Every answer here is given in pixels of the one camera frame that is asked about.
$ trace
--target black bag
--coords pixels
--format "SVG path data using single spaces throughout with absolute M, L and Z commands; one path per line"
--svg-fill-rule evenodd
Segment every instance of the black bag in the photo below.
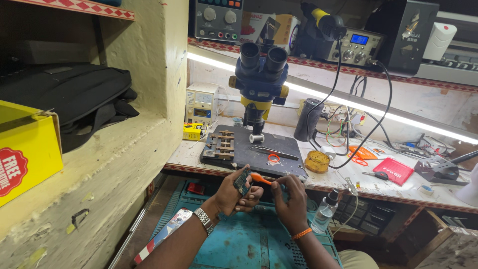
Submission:
M 72 63 L 12 74 L 0 85 L 0 100 L 58 114 L 64 153 L 80 147 L 104 124 L 139 115 L 127 101 L 137 97 L 127 70 Z M 91 126 L 91 131 L 82 134 Z

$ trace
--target person's left hand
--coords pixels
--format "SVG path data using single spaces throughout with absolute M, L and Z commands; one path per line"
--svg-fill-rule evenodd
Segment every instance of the person's left hand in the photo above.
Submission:
M 261 198 L 264 193 L 263 188 L 252 186 L 249 192 L 242 198 L 239 191 L 234 187 L 234 181 L 242 174 L 244 169 L 248 167 L 249 165 L 246 165 L 244 168 L 225 177 L 219 190 L 211 197 L 215 206 L 226 216 L 231 215 L 233 212 L 250 212 L 254 206 L 259 204 L 259 198 Z M 251 182 L 252 178 L 248 176 L 246 182 L 247 188 L 249 188 Z

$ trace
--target wristwatch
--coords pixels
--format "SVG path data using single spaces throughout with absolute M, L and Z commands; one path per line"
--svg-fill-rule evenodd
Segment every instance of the wristwatch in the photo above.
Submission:
M 199 220 L 201 220 L 201 222 L 204 225 L 204 228 L 206 228 L 207 236 L 209 236 L 214 230 L 212 220 L 207 216 L 206 212 L 204 212 L 204 210 L 200 207 L 196 209 L 196 211 L 194 211 L 194 214 L 196 214 Z

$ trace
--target clear plastic bottle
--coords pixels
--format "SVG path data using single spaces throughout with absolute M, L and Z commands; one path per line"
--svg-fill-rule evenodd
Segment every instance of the clear plastic bottle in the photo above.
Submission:
M 338 190 L 333 189 L 319 205 L 314 219 L 312 220 L 311 228 L 318 234 L 323 234 L 327 230 L 328 223 L 332 219 L 338 207 Z

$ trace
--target yellow box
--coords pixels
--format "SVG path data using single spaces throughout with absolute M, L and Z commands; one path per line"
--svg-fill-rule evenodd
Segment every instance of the yellow box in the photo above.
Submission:
M 61 169 L 56 113 L 0 101 L 0 206 Z
M 202 123 L 189 123 L 184 124 L 183 127 L 183 139 L 187 140 L 201 140 L 201 130 L 203 129 Z

